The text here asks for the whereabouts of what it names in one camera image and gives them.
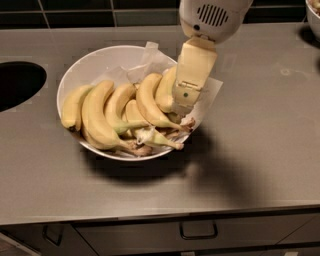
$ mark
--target white bowl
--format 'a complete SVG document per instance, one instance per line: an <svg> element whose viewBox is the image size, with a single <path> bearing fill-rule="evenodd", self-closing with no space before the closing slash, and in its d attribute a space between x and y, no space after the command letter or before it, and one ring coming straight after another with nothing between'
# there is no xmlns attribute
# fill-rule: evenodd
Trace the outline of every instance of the white bowl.
<svg viewBox="0 0 320 256"><path fill-rule="evenodd" d="M66 95L75 87L83 84L91 84L94 80L96 80L102 73L106 70L111 70L116 67L123 67L125 69L134 68L140 64L141 57L144 52L144 47L138 46L113 46L107 47L95 52L92 52L83 58L79 59L76 63L74 63L63 76L57 94L57 108L59 112L59 116L61 117L61 107L62 103ZM168 57L168 67L169 64L176 63L173 59ZM93 146L91 146L83 137L81 137L77 133L72 133L73 137L79 141L79 143L87 148L88 150L115 160L121 161L143 161L149 160L153 158L157 158L159 156L163 156L173 149L168 147L163 147L157 149L154 154L146 157L135 157L125 153L112 153L101 151ZM188 136L184 136L179 140L183 142L187 139Z"/></svg>
<svg viewBox="0 0 320 256"><path fill-rule="evenodd" d="M320 42L320 16L315 13L311 5L309 4L309 0L306 0L306 9L307 9L307 18L309 26L315 35L317 41Z"/></svg>

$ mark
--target sink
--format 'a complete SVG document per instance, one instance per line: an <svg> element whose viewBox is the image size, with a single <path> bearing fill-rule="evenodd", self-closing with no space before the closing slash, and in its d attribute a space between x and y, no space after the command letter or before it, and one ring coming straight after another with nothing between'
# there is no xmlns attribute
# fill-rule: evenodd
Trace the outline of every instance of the sink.
<svg viewBox="0 0 320 256"><path fill-rule="evenodd" d="M46 71L35 63L0 63L0 112L30 99L42 88L46 79Z"/></svg>

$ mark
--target crumpled paper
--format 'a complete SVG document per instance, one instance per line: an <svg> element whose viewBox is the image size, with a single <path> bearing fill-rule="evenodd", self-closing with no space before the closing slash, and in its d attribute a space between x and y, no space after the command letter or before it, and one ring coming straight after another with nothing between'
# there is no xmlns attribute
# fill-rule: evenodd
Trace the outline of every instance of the crumpled paper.
<svg viewBox="0 0 320 256"><path fill-rule="evenodd" d="M106 70L92 81L92 84L97 84L105 79L113 80L115 86L128 82L138 83L141 82L148 74L153 72L163 74L174 65L176 65L176 62L163 54L158 49L157 43L147 42L138 66L131 69L116 67L111 70ZM222 84L223 83L221 81L209 77L202 89L199 100L194 106L194 109L182 120L182 123L190 120L190 118L194 118L196 120L194 129L196 129L204 119L207 111L210 109Z"/></svg>

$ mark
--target steel countertop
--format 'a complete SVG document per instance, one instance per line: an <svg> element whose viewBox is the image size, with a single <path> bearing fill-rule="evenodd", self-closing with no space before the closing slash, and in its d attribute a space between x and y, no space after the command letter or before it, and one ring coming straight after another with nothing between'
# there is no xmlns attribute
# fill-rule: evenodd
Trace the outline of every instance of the steel countertop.
<svg viewBox="0 0 320 256"><path fill-rule="evenodd" d="M0 31L0 63L30 61L43 88L0 113L0 224L179 216L320 204L320 46L308 24L248 24L217 45L224 82L183 151L104 159L60 124L56 93L82 56L159 43L177 59L179 26Z"/></svg>

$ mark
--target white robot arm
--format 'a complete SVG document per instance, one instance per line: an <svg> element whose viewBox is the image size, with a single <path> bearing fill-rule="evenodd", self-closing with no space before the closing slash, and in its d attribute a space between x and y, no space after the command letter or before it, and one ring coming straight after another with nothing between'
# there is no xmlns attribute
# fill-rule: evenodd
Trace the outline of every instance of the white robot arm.
<svg viewBox="0 0 320 256"><path fill-rule="evenodd" d="M181 0L180 21L190 39L183 44L173 88L174 112L193 109L217 58L215 44L240 27L253 0Z"/></svg>

